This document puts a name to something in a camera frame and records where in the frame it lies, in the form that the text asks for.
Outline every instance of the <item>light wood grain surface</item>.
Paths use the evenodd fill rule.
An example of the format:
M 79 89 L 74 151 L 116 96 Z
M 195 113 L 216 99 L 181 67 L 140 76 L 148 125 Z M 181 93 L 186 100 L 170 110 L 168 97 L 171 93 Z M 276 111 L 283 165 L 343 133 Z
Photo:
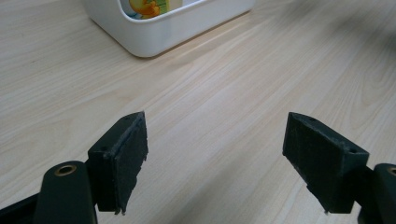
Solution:
M 287 115 L 396 163 L 396 1 L 258 0 L 153 59 L 80 0 L 0 1 L 0 207 L 145 110 L 148 160 L 126 216 L 99 223 L 357 223 L 326 215 L 281 155 Z

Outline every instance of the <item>black rubber pad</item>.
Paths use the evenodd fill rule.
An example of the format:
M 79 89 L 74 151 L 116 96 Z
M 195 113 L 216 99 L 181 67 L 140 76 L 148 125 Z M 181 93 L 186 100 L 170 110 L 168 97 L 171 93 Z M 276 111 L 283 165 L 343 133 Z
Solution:
M 117 121 L 88 151 L 92 195 L 99 211 L 125 213 L 149 153 L 144 112 Z

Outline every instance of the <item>white container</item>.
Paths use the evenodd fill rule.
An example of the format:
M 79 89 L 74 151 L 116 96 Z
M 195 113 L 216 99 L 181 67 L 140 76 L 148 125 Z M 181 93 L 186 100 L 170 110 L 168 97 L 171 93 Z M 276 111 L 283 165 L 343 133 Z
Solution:
M 188 0 L 148 20 L 128 17 L 120 0 L 83 0 L 90 17 L 129 52 L 152 57 L 253 8 L 255 0 Z

